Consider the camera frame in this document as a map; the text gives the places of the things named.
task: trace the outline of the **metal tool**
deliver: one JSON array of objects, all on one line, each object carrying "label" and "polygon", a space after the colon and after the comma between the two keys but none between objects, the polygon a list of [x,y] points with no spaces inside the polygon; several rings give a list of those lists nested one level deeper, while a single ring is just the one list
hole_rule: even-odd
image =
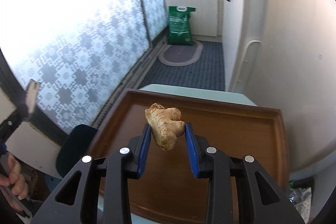
[{"label": "metal tool", "polygon": [[[13,132],[20,126],[22,122],[30,120],[36,106],[36,97],[40,87],[40,83],[34,80],[30,80],[26,88],[25,102],[21,103],[16,110],[14,110],[9,117],[0,124],[0,174],[8,176],[10,169],[8,167],[8,153],[5,142],[13,134]],[[7,194],[23,208],[26,216],[31,217],[33,203],[30,202],[30,198],[27,197],[23,200],[19,200],[17,196],[11,192],[12,185],[4,187]]]},{"label": "metal tool", "polygon": [[[206,224],[233,223],[230,177],[236,178],[240,224],[304,223],[285,193],[253,156],[226,156],[210,146],[206,138],[195,135],[190,123],[185,126],[185,138],[192,172],[197,178],[209,179]],[[109,157],[82,157],[50,194],[31,224],[96,224],[101,177],[106,177],[103,223],[131,224],[127,179],[139,179],[144,172],[150,139],[151,128],[146,125],[141,136],[132,138],[127,147]]]}]

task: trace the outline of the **finger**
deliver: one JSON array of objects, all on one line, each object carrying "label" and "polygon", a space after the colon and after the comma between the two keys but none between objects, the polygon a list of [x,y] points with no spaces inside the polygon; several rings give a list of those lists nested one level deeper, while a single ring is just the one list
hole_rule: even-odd
[{"label": "finger", "polygon": [[19,204],[17,204],[14,200],[11,200],[9,204],[15,211],[18,212],[23,211],[23,208]]},{"label": "finger", "polygon": [[22,200],[28,196],[28,184],[25,182],[25,186],[23,188],[23,191],[17,196],[19,200]]},{"label": "finger", "polygon": [[8,152],[8,157],[7,157],[7,164],[8,164],[8,167],[10,170],[12,170],[14,168],[14,165],[15,165],[15,158],[14,156]]},{"label": "finger", "polygon": [[20,163],[15,160],[14,162],[14,167],[11,169],[10,173],[9,173],[9,182],[11,184],[15,184],[15,182],[19,179],[20,177],[20,173],[21,173],[21,165]]},{"label": "finger", "polygon": [[25,187],[25,177],[22,174],[20,174],[19,179],[17,180],[17,182],[15,182],[12,188],[13,195],[21,194],[24,187]]},{"label": "finger", "polygon": [[0,175],[0,185],[1,186],[9,186],[10,185],[9,178],[6,178],[5,176]]}]

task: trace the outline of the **person's hand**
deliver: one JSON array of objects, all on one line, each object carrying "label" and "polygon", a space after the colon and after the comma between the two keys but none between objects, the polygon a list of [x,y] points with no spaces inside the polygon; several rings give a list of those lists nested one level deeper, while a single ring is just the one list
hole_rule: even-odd
[{"label": "person's hand", "polygon": [[[0,185],[9,186],[12,184],[12,193],[16,195],[19,200],[22,200],[28,195],[28,184],[26,183],[25,177],[21,174],[21,165],[10,153],[8,153],[7,163],[10,169],[10,173],[8,177],[0,174]],[[6,193],[6,191],[2,192],[8,203],[14,210],[22,211],[22,208],[15,201],[12,200],[12,198]]]}]

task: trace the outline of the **plastic bag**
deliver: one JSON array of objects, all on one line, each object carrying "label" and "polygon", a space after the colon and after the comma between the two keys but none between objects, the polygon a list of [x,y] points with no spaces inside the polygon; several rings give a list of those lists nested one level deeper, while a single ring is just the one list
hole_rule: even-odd
[{"label": "plastic bag", "polygon": [[311,206],[311,188],[289,188],[289,200],[295,206],[305,223],[308,223]]},{"label": "plastic bag", "polygon": [[189,17],[196,8],[169,6],[169,37],[168,44],[192,45]]}]

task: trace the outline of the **blue gripper pad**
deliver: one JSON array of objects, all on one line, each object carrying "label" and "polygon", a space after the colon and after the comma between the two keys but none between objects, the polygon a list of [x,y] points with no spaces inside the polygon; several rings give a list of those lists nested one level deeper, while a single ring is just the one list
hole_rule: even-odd
[{"label": "blue gripper pad", "polygon": [[138,157],[137,175],[140,178],[145,171],[146,161],[148,156],[149,145],[151,144],[152,128],[147,125],[146,131],[143,133],[143,139]]},{"label": "blue gripper pad", "polygon": [[198,163],[201,155],[199,155],[200,151],[197,151],[198,142],[190,123],[185,125],[185,142],[187,145],[191,171],[194,173],[194,176],[198,178],[200,174]]}]

